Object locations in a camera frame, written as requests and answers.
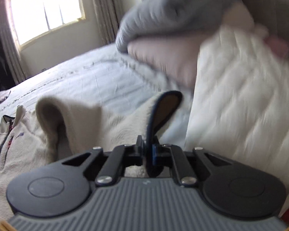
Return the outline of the cream fleece zip jacket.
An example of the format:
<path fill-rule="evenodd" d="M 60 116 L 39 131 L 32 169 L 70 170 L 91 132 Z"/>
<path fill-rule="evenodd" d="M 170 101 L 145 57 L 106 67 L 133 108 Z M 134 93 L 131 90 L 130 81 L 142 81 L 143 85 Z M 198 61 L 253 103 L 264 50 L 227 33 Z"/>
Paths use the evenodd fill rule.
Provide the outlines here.
<path fill-rule="evenodd" d="M 2 116 L 0 221 L 16 213 L 56 218 L 84 205 L 104 153 L 131 146 L 139 136 L 150 146 L 182 99 L 178 91 L 158 93 L 123 116 L 100 105 L 46 96 L 33 111 L 19 106 L 15 116 Z"/>

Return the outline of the grey checked bedspread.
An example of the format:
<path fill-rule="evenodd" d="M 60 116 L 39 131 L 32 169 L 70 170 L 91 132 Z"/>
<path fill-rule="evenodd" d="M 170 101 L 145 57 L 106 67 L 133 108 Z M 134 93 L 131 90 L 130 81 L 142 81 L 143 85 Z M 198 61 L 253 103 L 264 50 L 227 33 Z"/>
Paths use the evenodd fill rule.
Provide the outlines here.
<path fill-rule="evenodd" d="M 19 105 L 33 110 L 37 100 L 47 95 L 130 114 L 156 93 L 168 90 L 181 91 L 184 100 L 159 140 L 183 147 L 192 92 L 164 73 L 119 53 L 113 44 L 74 57 L 13 87 L 0 104 L 0 122 L 3 115 L 14 116 Z"/>

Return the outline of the white quilted blanket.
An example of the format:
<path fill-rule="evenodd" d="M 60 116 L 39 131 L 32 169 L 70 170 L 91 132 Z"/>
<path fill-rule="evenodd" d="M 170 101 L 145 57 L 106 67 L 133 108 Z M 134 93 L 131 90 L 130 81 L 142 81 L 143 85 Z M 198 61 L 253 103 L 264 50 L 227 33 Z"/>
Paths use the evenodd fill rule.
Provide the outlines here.
<path fill-rule="evenodd" d="M 289 59 L 250 33 L 222 27 L 202 44 L 185 148 L 270 173 L 289 190 Z"/>

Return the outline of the pink pillow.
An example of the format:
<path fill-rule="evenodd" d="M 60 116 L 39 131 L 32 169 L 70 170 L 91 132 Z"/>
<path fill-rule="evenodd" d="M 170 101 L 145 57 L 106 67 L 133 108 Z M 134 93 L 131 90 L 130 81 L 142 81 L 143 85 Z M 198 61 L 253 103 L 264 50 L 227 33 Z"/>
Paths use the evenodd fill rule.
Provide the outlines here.
<path fill-rule="evenodd" d="M 201 44 L 211 35 L 192 32 L 182 35 L 141 37 L 128 44 L 128 54 L 165 73 L 179 85 L 195 87 Z"/>

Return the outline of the grey blue plush pillow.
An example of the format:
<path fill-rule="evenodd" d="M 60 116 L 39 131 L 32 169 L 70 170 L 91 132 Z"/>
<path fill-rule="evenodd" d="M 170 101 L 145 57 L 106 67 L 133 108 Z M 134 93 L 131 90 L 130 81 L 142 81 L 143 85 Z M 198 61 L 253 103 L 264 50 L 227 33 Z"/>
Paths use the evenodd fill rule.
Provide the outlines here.
<path fill-rule="evenodd" d="M 145 0 L 132 7 L 120 22 L 116 47 L 127 53 L 128 44 L 147 35 L 184 31 L 213 31 L 224 13 L 241 0 Z"/>

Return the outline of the right grey curtain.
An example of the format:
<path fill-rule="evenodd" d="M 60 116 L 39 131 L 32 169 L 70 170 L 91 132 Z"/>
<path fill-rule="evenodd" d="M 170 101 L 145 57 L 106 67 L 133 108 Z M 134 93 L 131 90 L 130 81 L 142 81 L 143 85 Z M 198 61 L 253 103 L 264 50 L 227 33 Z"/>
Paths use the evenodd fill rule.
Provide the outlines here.
<path fill-rule="evenodd" d="M 122 0 L 92 0 L 97 27 L 104 45 L 115 42 L 123 17 Z"/>

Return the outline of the grey curtain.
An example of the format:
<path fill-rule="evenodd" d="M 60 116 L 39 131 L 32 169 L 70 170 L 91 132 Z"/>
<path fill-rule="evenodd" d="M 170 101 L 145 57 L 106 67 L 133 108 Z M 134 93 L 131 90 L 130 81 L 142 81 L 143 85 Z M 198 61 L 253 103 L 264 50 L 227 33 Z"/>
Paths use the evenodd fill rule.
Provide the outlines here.
<path fill-rule="evenodd" d="M 104 45 L 115 42 L 123 17 L 122 0 L 92 0 L 97 27 Z"/>
<path fill-rule="evenodd" d="M 0 0 L 0 37 L 12 78 L 18 85 L 27 80 L 28 71 L 21 60 L 19 47 L 15 40 L 9 5 L 9 0 Z"/>

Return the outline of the window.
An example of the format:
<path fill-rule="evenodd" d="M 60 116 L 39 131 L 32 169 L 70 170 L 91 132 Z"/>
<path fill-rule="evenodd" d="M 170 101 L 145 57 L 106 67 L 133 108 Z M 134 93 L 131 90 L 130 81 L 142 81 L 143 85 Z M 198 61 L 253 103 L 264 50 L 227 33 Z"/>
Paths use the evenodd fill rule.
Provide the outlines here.
<path fill-rule="evenodd" d="M 18 45 L 85 19 L 82 0 L 10 0 Z"/>

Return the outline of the left grey curtain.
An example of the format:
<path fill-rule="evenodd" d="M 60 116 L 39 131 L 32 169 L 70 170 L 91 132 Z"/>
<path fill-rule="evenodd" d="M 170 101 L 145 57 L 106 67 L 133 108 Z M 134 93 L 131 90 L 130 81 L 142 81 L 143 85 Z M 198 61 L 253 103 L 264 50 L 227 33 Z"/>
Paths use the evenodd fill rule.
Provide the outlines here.
<path fill-rule="evenodd" d="M 0 0 L 0 37 L 12 78 L 18 85 L 27 80 L 28 71 L 21 60 L 19 47 L 15 40 L 9 5 L 9 0 Z"/>

